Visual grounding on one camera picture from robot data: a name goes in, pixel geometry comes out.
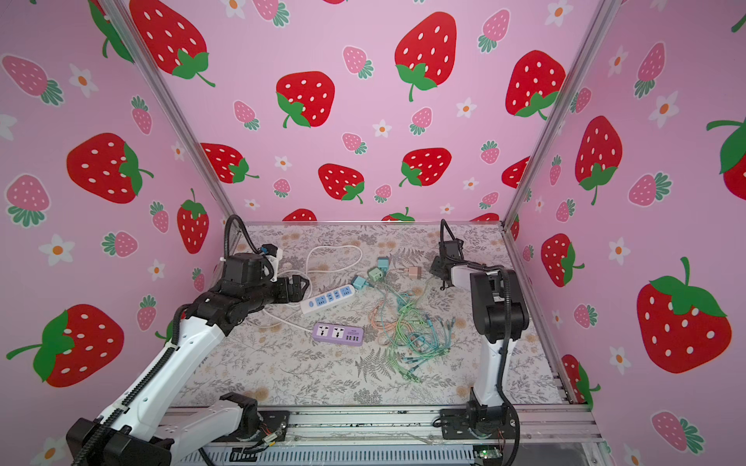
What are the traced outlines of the purple power strip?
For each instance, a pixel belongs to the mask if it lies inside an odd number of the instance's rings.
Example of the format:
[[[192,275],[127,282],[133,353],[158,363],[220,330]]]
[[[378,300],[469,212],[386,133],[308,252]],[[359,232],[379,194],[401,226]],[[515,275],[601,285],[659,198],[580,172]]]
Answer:
[[[361,347],[364,340],[364,331],[362,328],[355,326],[317,322],[311,332],[311,337],[319,343]]]

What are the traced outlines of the pink charger plug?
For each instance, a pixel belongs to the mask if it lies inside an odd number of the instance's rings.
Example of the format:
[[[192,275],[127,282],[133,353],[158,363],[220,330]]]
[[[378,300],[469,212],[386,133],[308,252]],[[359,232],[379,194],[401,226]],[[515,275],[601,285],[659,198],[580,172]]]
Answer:
[[[422,277],[422,268],[419,266],[407,267],[406,272],[411,279],[419,280]]]

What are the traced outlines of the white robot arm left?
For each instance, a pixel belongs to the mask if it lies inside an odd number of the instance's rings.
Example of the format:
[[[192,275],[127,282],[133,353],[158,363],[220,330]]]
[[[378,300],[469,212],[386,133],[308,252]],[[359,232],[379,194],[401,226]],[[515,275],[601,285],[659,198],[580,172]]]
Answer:
[[[303,300],[309,280],[277,276],[276,263],[266,254],[226,258],[221,279],[177,309],[171,337],[136,381],[97,419],[79,419],[69,429],[74,464],[174,465],[221,437],[258,438],[258,403],[235,392],[178,425],[162,419],[199,364],[248,315]]]

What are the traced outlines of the white blue power strip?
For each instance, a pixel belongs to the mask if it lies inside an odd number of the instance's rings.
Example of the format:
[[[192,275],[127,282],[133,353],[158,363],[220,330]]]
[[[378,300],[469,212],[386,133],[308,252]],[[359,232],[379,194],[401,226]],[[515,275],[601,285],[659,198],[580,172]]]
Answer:
[[[320,293],[302,301],[300,303],[300,310],[303,315],[326,310],[350,301],[355,297],[356,293],[357,291],[352,285],[343,285],[343,287]]]

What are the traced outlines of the aluminium corner post right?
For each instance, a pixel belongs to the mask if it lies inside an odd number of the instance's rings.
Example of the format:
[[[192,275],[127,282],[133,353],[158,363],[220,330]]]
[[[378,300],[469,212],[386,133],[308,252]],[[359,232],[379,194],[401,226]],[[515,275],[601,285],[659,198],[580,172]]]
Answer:
[[[540,133],[514,200],[511,202],[506,217],[502,221],[502,229],[504,231],[507,231],[514,223],[515,217],[518,215],[526,199],[528,189],[532,186],[532,182],[543,164],[544,157],[549,153],[553,141],[559,134],[559,126],[569,112],[571,98],[580,85],[582,85],[620,7],[621,1],[605,0],[600,1],[598,4],[586,36],[581,42],[573,64],[567,72],[565,84],[559,94],[560,96],[553,105],[553,110]]]

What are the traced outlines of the aluminium corner post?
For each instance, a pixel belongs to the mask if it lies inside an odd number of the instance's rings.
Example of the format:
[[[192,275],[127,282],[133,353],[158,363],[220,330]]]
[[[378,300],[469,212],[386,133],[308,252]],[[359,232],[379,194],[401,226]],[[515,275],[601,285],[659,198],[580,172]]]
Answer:
[[[515,217],[518,215],[526,199],[528,189],[532,186],[532,182],[543,164],[544,157],[549,153],[553,141],[559,134],[559,126],[569,112],[571,98],[580,85],[582,85],[620,7],[621,1],[605,0],[600,1],[598,4],[586,36],[581,42],[573,64],[567,72],[565,84],[559,94],[560,96],[553,105],[553,110],[540,133],[514,200],[511,202],[506,217],[502,221],[502,229],[504,231],[507,231],[514,223]]]
[[[189,19],[163,1],[103,1],[101,5],[214,199],[226,215],[234,214],[219,176],[165,81],[166,77],[183,81],[199,78],[209,87],[216,86],[204,77],[210,64],[204,37]]]

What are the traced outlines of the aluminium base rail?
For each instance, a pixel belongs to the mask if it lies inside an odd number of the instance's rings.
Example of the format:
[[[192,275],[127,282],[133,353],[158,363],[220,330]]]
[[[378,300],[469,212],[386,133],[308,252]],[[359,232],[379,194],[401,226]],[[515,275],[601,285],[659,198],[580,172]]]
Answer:
[[[453,406],[269,406],[260,409],[278,438],[223,437],[182,465],[611,465],[591,413],[578,405],[520,405],[501,432],[447,424]]]

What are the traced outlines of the teal charger plug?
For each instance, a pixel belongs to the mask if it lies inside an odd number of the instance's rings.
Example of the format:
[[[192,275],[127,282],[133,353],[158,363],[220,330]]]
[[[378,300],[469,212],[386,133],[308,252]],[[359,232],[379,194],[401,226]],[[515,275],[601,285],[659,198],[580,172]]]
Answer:
[[[352,286],[357,290],[362,290],[368,286],[368,281],[361,276],[355,276],[352,281]]]
[[[390,269],[390,260],[387,257],[379,257],[377,259],[377,267],[387,272]]]

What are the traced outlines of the light green charger plug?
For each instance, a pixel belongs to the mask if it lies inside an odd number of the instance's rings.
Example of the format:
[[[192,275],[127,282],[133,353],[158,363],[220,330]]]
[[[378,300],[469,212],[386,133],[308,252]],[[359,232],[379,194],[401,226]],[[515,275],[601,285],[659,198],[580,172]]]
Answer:
[[[384,272],[379,269],[378,267],[374,267],[368,271],[368,277],[373,282],[380,282],[382,279],[384,279],[385,274]]]

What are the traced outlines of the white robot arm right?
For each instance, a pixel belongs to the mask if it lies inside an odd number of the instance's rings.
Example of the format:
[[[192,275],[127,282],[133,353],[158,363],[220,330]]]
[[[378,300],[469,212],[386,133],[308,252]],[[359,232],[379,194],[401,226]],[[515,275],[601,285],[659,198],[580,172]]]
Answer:
[[[463,409],[442,414],[441,426],[467,430],[477,438],[505,430],[516,433],[518,415],[505,393],[505,382],[514,349],[530,323],[517,274],[501,265],[448,257],[435,258],[431,274],[445,289],[470,292],[474,327],[483,337],[479,374],[469,400]]]

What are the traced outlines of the aluminium corner post left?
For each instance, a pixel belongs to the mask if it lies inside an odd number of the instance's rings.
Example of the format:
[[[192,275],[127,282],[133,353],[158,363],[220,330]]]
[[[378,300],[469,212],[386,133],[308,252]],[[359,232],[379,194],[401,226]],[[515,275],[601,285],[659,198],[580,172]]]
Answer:
[[[209,87],[216,86],[204,77],[210,64],[204,37],[189,19],[163,1],[103,1],[101,5],[214,199],[226,215],[234,214],[219,176],[165,81],[166,77],[183,81],[199,78]]]

